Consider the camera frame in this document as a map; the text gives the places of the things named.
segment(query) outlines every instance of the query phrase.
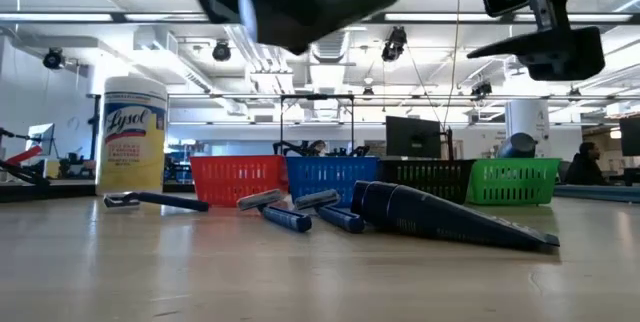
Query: blue basket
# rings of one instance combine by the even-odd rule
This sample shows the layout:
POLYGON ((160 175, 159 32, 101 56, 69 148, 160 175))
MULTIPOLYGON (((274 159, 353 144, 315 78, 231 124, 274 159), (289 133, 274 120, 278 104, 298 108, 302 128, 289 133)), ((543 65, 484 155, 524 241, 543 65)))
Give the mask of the blue basket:
POLYGON ((376 157, 287 157, 291 198, 335 189, 338 207, 351 207, 356 181, 375 181, 376 157))

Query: pillar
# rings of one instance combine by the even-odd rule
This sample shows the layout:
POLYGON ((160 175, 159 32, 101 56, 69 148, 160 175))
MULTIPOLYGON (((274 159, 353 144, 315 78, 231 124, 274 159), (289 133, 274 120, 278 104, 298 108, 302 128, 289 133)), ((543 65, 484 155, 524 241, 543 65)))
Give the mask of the pillar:
POLYGON ((551 156, 547 100, 512 100, 505 107, 507 137, 526 133, 537 142, 536 157, 551 156))

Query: lysol wipes container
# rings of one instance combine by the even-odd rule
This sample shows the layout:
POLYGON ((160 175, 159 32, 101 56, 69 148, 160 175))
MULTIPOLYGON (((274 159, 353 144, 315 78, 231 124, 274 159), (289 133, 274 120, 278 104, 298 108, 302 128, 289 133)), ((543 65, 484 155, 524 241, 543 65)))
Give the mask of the lysol wipes container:
POLYGON ((162 192, 167 90, 154 80, 105 81, 97 167, 99 195, 162 192))

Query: black basket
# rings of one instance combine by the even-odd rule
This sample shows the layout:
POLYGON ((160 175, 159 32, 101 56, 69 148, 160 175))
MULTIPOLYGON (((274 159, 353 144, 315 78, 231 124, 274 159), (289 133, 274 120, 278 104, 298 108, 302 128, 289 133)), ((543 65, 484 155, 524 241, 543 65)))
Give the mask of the black basket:
POLYGON ((379 180, 464 204, 475 160, 380 161, 379 180))

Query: plastic basket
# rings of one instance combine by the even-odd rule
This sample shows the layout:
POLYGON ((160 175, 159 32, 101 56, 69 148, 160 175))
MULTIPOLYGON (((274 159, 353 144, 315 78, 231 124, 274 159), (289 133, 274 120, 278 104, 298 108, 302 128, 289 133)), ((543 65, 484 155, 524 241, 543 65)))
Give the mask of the plastic basket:
POLYGON ((375 180, 377 163, 375 157, 287 157, 291 198, 335 189, 338 207, 351 207, 353 185, 375 180))
POLYGON ((556 158, 477 160, 468 200, 477 205, 548 204, 559 164, 556 158))
POLYGON ((239 198, 287 188, 283 156, 192 157, 191 171, 201 201, 236 207, 239 198))
POLYGON ((380 181, 418 189, 463 204, 475 160, 381 161, 380 181))

